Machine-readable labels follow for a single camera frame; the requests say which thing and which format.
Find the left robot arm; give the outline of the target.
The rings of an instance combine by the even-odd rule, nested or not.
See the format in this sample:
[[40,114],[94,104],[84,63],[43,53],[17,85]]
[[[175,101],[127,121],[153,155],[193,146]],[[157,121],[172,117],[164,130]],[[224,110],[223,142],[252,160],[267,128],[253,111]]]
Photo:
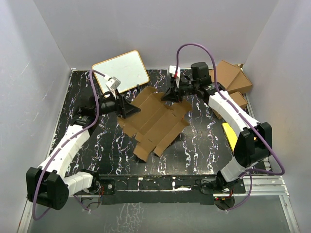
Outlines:
[[26,173],[29,201],[60,210],[68,197],[80,191],[91,194],[99,191],[101,185],[97,172],[83,169],[66,176],[66,171],[82,145],[93,134],[99,116],[115,112],[121,118],[128,118],[140,112],[140,108],[124,95],[113,96],[111,92],[107,92],[107,95],[107,98],[85,96],[53,152],[37,168],[29,168]]

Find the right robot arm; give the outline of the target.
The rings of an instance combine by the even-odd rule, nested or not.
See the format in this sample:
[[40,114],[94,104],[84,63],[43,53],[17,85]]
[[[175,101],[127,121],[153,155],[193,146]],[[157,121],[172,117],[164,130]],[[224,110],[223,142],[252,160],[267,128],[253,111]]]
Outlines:
[[208,184],[210,189],[226,193],[243,173],[270,156],[272,127],[248,115],[219,82],[213,82],[205,62],[192,64],[191,74],[191,78],[186,76],[186,80],[182,81],[180,68],[169,66],[167,75],[170,77],[170,87],[162,100],[181,102],[184,96],[196,95],[233,129],[237,136],[233,158],[218,171],[216,179]]

